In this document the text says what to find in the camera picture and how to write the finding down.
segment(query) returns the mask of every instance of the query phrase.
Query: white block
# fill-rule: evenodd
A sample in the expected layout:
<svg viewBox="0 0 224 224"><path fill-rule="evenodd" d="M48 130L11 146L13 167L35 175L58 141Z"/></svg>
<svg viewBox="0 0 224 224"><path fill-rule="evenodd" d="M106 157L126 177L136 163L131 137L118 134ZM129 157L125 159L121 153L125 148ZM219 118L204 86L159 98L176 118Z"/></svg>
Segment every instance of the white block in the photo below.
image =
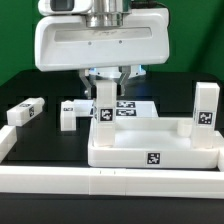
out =
<svg viewBox="0 0 224 224"><path fill-rule="evenodd" d="M113 146L115 142L117 84L110 80L96 81L94 100L93 141L96 146Z"/></svg>
<svg viewBox="0 0 224 224"><path fill-rule="evenodd" d="M0 130L0 163L17 141L16 127L4 126Z"/></svg>
<svg viewBox="0 0 224 224"><path fill-rule="evenodd" d="M61 103L61 131L75 131L76 130L76 113L75 103L66 101Z"/></svg>
<svg viewBox="0 0 224 224"><path fill-rule="evenodd" d="M221 172L224 172L224 147L219 151L218 168Z"/></svg>
<svg viewBox="0 0 224 224"><path fill-rule="evenodd" d="M96 107L116 107L117 84L111 80L97 80Z"/></svg>
<svg viewBox="0 0 224 224"><path fill-rule="evenodd" d="M23 126L43 111L43 98L29 98L7 111L8 125Z"/></svg>
<svg viewBox="0 0 224 224"><path fill-rule="evenodd" d="M90 195L125 195L125 169L91 169Z"/></svg>
<svg viewBox="0 0 224 224"><path fill-rule="evenodd" d="M76 117L93 116L93 100L74 100Z"/></svg>
<svg viewBox="0 0 224 224"><path fill-rule="evenodd" d="M212 148L219 99L216 83L197 83L191 141L193 148Z"/></svg>
<svg viewBox="0 0 224 224"><path fill-rule="evenodd" d="M89 194L90 169L0 166L0 192Z"/></svg>
<svg viewBox="0 0 224 224"><path fill-rule="evenodd" d="M224 198L220 172L126 170L127 196Z"/></svg>

